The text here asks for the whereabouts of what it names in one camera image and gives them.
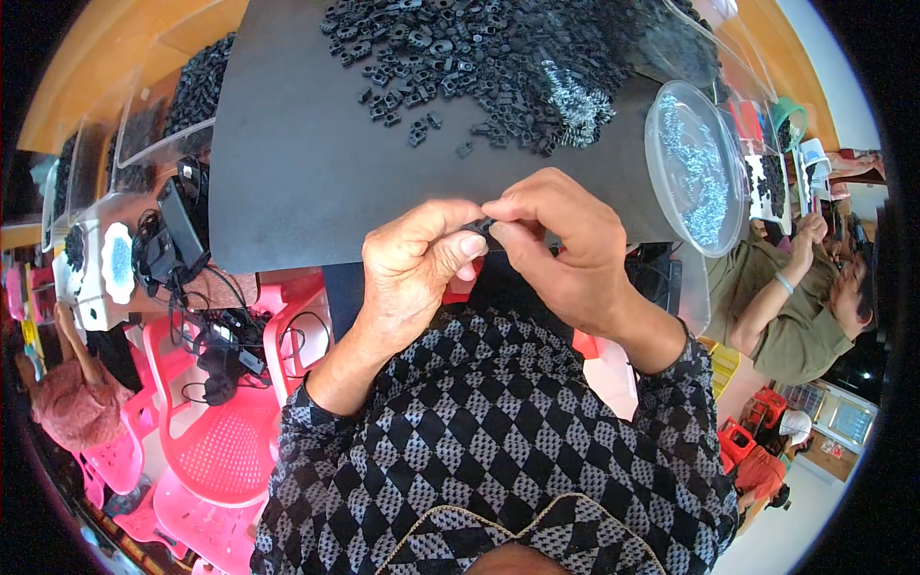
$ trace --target pink cloth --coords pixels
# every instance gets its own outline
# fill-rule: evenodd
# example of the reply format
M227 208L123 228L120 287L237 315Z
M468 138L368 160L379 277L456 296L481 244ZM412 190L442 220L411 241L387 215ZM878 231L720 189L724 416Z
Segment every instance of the pink cloth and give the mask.
M39 383L32 398L32 418L64 449L80 452L125 433L121 406L134 397L94 360L102 385L90 384L80 361L58 365Z
M885 165L881 156L875 152L861 155L858 158L843 157L838 152L828 152L827 159L831 160L831 178L849 178L870 171L873 167L885 177Z

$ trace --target pink shirt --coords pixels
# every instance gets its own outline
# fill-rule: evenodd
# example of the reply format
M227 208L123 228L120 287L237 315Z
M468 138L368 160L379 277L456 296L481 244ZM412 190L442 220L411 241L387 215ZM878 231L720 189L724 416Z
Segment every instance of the pink shirt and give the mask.
M125 432L121 406L134 397L94 360L102 385L90 384L80 361L62 363L45 375L32 398L32 418L64 449L80 452Z

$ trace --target yellow crate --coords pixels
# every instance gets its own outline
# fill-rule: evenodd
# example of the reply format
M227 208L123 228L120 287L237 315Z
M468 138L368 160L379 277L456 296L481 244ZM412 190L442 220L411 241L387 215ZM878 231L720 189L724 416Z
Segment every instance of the yellow crate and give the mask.
M712 356L712 396L719 399L729 386L731 377L741 365L742 355L709 338L700 338L700 342L709 349Z

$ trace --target black and gray patterned shirt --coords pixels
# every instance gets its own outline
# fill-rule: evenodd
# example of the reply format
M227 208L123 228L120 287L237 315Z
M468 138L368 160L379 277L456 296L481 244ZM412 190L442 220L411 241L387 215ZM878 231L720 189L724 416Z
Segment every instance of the black and gray patterned shirt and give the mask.
M461 573L509 542L574 574L703 573L738 521L709 357L688 337L633 422L569 345L515 313L444 313L343 418L282 416L257 573Z

